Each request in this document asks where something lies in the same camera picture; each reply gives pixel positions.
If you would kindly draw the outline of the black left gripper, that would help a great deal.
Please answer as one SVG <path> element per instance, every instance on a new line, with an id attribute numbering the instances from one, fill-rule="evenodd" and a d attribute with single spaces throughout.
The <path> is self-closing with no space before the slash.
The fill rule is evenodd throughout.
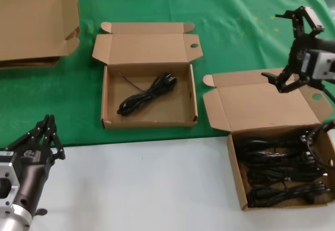
<path id="1" fill-rule="evenodd" d="M 43 147 L 34 147 L 43 135 Z M 57 150 L 56 153 L 51 150 L 52 144 Z M 18 166 L 15 172 L 19 189 L 13 204 L 24 208 L 30 214 L 35 214 L 51 167 L 55 160 L 65 159 L 54 115 L 46 115 L 33 129 L 9 144 L 5 150 L 14 153 L 14 164 Z"/>

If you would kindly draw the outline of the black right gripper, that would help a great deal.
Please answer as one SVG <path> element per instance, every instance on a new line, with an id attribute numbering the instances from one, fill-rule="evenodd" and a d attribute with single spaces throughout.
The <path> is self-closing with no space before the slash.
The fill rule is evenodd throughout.
<path id="1" fill-rule="evenodd" d="M 289 53 L 289 67 L 285 67 L 279 75 L 262 72 L 261 75 L 276 87 L 279 93 L 289 93 L 300 87 L 326 81 L 334 83 L 334 40 L 316 37 L 325 28 L 315 11 L 308 6 L 296 10 L 287 10 L 275 17 L 290 19 L 293 26 L 294 42 Z M 305 36 L 304 20 L 311 28 L 309 36 Z M 286 84 L 288 79 L 298 74 L 293 83 Z"/>

